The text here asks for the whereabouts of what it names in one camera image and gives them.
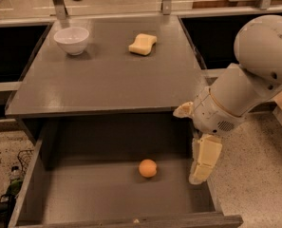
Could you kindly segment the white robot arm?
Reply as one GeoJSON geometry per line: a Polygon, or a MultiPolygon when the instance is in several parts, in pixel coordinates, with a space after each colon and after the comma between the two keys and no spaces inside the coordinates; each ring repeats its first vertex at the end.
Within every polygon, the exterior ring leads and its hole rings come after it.
{"type": "Polygon", "coordinates": [[[192,184],[207,181],[213,172],[221,138],[242,124],[253,108],[282,91],[282,16],[263,15],[248,22],[235,38],[234,53],[236,63],[173,112],[193,121],[192,184]]]}

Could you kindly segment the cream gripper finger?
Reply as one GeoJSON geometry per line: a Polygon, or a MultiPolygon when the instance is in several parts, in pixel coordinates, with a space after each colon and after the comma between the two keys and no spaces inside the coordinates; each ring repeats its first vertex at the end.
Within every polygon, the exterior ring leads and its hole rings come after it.
{"type": "Polygon", "coordinates": [[[173,115],[177,118],[193,118],[194,110],[193,103],[187,102],[180,105],[174,112],[173,115]]]}
{"type": "Polygon", "coordinates": [[[222,150],[220,137],[210,134],[195,136],[192,140],[193,161],[189,182],[199,185],[207,181],[212,174],[222,150]]]}

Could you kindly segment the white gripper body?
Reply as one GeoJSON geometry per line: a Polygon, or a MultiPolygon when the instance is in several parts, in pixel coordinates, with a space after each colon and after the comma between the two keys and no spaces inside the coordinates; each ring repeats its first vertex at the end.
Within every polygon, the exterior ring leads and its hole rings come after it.
{"type": "Polygon", "coordinates": [[[210,93],[206,86],[193,101],[193,123],[206,134],[226,135],[244,122],[243,117],[228,113],[210,93]]]}

